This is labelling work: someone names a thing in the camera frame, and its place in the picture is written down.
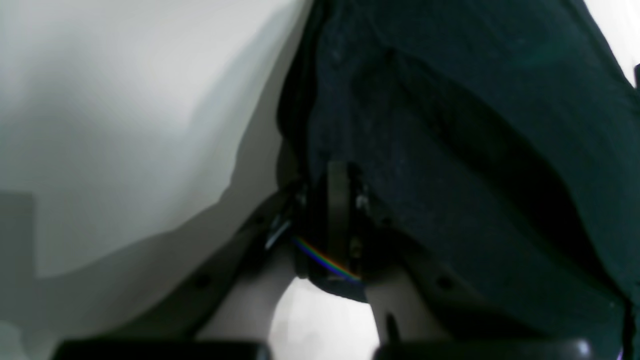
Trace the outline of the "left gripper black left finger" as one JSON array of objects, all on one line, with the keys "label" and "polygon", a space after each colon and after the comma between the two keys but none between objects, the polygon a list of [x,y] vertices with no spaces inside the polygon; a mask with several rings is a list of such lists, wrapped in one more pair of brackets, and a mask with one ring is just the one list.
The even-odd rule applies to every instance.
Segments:
[{"label": "left gripper black left finger", "polygon": [[295,278],[286,236],[304,185],[290,185],[261,203],[226,244],[167,296],[110,332],[118,341],[267,343],[275,310]]}]

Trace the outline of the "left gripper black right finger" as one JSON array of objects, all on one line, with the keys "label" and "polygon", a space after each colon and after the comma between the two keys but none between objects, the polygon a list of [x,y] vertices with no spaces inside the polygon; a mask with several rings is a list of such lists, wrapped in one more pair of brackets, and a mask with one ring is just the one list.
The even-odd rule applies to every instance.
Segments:
[{"label": "left gripper black right finger", "polygon": [[382,351],[530,351],[541,333],[487,303],[370,198],[327,166],[327,251],[359,276]]}]

